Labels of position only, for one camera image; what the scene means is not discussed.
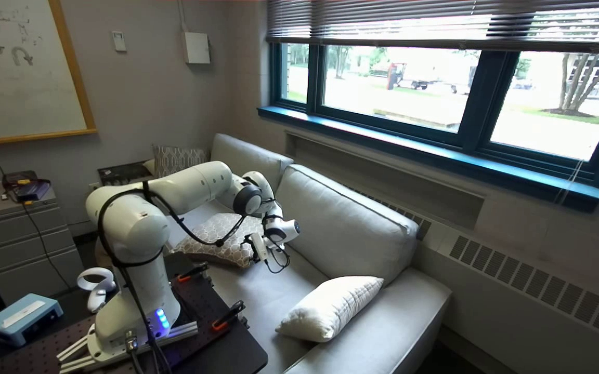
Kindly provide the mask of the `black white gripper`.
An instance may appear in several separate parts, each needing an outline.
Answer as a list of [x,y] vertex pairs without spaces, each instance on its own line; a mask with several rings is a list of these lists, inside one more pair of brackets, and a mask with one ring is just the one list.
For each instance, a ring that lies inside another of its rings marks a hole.
[[285,246],[275,243],[266,234],[247,233],[243,243],[252,248],[252,259],[261,261],[267,273],[282,273],[288,265]]

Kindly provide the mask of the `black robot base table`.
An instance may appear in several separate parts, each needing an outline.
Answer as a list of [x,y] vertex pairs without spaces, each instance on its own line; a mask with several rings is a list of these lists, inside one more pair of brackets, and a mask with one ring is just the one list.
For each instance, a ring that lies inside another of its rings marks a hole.
[[[190,263],[197,261],[183,254],[165,257],[171,284],[181,304],[176,327],[195,327],[195,333],[158,339],[172,374],[257,374],[267,363],[267,355],[239,313],[226,330],[214,333],[210,329],[231,308],[214,290],[210,273],[205,270],[202,279],[185,284],[172,280]],[[90,327],[92,317],[79,319],[69,312],[29,345],[0,355],[0,374],[58,374],[60,361],[55,355],[79,341]]]

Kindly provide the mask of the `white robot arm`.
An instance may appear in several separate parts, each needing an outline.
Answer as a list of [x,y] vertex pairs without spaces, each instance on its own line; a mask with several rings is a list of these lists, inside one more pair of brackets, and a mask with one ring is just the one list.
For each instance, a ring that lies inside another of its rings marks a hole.
[[197,238],[181,214],[217,197],[240,219],[261,220],[261,231],[247,234],[255,259],[266,261],[299,234],[297,222],[282,219],[282,208],[261,172],[250,171],[236,176],[221,161],[142,182],[95,188],[84,197],[98,238],[124,284],[95,312],[90,330],[55,355],[60,374],[136,360],[146,352],[158,355],[161,345],[197,333],[195,322],[178,325],[181,304],[171,286],[161,251],[171,222]]

